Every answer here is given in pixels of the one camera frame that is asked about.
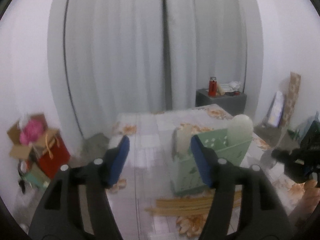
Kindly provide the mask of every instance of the small red object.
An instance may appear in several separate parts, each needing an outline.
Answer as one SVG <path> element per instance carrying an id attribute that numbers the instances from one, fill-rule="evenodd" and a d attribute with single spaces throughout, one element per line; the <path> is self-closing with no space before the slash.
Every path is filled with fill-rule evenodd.
<path id="1" fill-rule="evenodd" d="M 217 94 L 217 78 L 210 77 L 208 95 L 209 97 L 215 97 L 216 94 Z"/>
<path id="2" fill-rule="evenodd" d="M 38 159 L 38 165 L 44 174 L 53 179 L 59 168 L 68 163 L 70 154 L 60 136 L 57 136 L 57 140 L 50 150 L 53 158 L 51 159 L 49 153 L 46 153 Z"/>

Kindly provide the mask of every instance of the blue gripper pad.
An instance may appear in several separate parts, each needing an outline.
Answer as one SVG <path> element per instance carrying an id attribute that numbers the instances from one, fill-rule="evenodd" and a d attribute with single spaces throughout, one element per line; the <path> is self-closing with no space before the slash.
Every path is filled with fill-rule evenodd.
<path id="1" fill-rule="evenodd" d="M 112 186 L 116 184 L 120 178 L 125 160 L 127 159 L 130 149 L 130 141 L 128 136 L 123 136 L 120 143 L 115 149 L 110 149 L 104 156 L 104 161 L 107 163 L 109 175 L 107 183 Z"/>
<path id="2" fill-rule="evenodd" d="M 197 135 L 191 138 L 190 148 L 203 183 L 208 187 L 212 187 L 211 169 L 218 163 L 218 157 L 215 151 L 204 147 Z"/>

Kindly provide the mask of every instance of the human hand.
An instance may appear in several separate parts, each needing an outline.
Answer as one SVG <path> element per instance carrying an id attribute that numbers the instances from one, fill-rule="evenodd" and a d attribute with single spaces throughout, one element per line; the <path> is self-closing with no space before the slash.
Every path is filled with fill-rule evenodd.
<path id="1" fill-rule="evenodd" d="M 301 207 L 305 214 L 311 214 L 320 201 L 320 188 L 316 188 L 318 182 L 314 179 L 308 180 L 304 184 L 305 193 L 301 199 Z"/>

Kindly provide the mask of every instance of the gray cabinet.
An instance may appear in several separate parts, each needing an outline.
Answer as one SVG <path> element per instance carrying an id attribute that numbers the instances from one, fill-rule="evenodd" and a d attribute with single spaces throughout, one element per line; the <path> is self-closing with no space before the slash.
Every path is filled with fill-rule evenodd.
<path id="1" fill-rule="evenodd" d="M 231 115 L 243 114 L 247 95 L 240 93 L 238 96 L 209 97 L 206 89 L 199 89 L 196 93 L 196 106 L 217 104 Z"/>

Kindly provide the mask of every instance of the red gift bag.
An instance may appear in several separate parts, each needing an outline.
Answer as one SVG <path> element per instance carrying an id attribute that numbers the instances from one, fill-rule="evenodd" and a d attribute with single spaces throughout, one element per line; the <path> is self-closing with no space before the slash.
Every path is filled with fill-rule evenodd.
<path id="1" fill-rule="evenodd" d="M 38 165 L 50 179 L 53 179 L 59 168 L 67 164 L 69 159 L 70 154 L 61 137 L 57 135 L 48 152 L 38 159 Z"/>

